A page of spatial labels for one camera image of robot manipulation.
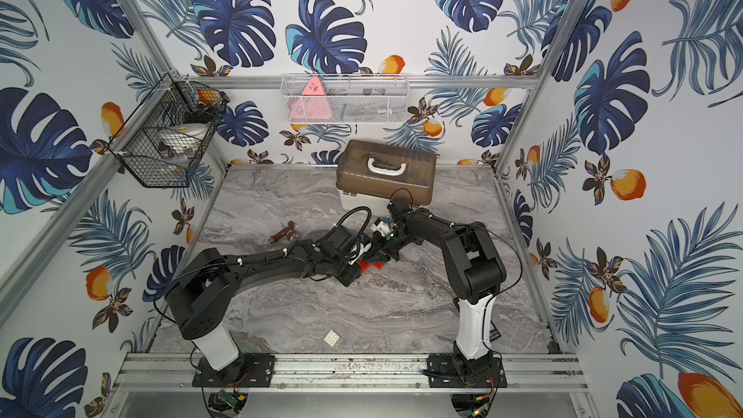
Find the white square lego brick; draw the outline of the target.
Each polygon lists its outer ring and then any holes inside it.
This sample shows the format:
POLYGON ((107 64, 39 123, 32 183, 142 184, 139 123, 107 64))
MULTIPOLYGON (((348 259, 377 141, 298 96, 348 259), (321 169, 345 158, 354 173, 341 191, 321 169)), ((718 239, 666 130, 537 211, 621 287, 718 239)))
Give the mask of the white square lego brick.
POLYGON ((323 341, 328 344, 328 346, 336 346, 338 344, 338 341, 340 340, 341 336, 334 330, 329 330, 325 337, 323 338, 323 341))

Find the red lego brick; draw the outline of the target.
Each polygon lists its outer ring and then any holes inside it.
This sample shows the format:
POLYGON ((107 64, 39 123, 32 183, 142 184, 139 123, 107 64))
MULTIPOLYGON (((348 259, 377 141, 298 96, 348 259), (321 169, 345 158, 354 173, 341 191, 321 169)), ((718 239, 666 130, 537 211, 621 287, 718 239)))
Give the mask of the red lego brick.
POLYGON ((360 266, 361 266, 361 272, 364 273, 371 267, 375 267, 376 269, 382 269, 384 267, 384 263, 367 263, 367 262, 361 261, 360 266))

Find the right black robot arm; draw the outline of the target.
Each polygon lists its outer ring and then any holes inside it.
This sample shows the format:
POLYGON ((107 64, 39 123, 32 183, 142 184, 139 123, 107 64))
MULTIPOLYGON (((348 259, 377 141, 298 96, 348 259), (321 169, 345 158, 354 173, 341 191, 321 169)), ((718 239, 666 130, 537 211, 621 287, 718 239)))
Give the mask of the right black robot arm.
POLYGON ((372 226, 371 247, 362 261, 385 263, 400 258, 411 244, 431 244, 441 250, 448 282, 459 300, 460 325, 454 357, 473 370, 488 363, 495 299, 507 280, 507 270, 486 226, 458 224, 426 208, 412 208, 402 199, 388 204, 389 217, 372 226))

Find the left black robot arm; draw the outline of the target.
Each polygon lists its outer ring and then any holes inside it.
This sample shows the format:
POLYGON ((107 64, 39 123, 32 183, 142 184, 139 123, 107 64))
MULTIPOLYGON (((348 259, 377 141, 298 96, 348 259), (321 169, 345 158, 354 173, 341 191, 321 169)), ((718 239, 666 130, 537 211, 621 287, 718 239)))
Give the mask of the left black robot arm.
POLYGON ((350 286, 360 278, 360 261, 371 249, 364 231, 372 218, 369 207, 359 206, 317 240, 295 239, 282 250, 252 255, 226 255, 215 248, 201 252, 164 291, 182 338, 197 347, 212 371, 238 368, 242 354, 224 324, 234 296, 283 280, 335 279, 350 286))

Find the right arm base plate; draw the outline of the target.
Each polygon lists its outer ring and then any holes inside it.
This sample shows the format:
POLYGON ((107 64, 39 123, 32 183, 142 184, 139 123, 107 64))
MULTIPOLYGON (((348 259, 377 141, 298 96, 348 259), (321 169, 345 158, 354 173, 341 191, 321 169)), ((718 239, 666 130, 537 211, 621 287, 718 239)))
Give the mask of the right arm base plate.
POLYGON ((508 385, 501 357, 489 353, 474 360, 460 354, 432 354, 422 374, 431 388, 495 389, 508 385))

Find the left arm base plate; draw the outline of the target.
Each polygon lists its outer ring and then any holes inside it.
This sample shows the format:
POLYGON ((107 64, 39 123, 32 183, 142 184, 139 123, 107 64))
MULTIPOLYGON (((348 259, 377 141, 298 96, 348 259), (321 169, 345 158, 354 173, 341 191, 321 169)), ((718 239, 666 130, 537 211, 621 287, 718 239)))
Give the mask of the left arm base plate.
POLYGON ((275 373, 277 358, 267 353, 240 353, 224 369, 215 370, 202 358, 193 376, 193 387, 200 388, 268 388, 275 373))

